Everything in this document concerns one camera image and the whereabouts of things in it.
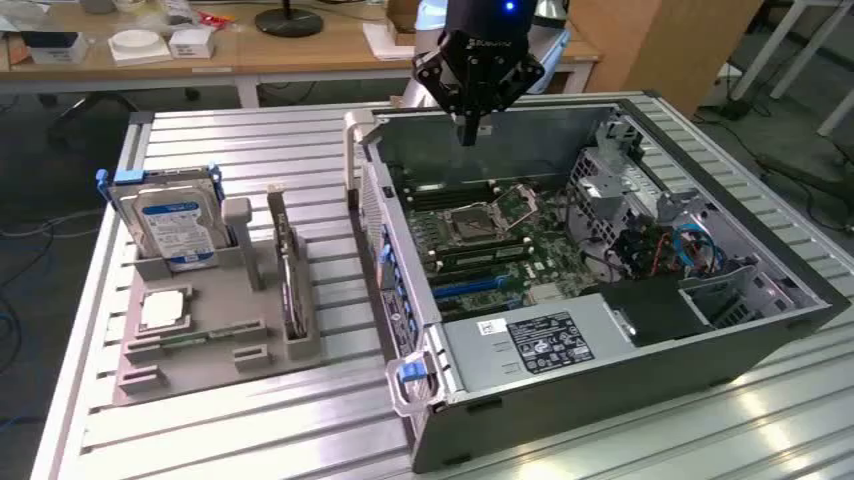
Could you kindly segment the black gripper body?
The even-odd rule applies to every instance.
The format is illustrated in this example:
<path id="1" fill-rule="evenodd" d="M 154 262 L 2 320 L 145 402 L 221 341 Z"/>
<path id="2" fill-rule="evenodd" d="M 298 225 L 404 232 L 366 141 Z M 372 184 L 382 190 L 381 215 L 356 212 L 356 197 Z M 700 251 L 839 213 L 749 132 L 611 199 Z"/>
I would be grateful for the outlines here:
<path id="1" fill-rule="evenodd" d="M 535 7 L 533 1 L 451 1 L 439 48 L 461 46 L 469 55 L 468 69 L 481 58 L 532 55 L 528 31 Z"/>

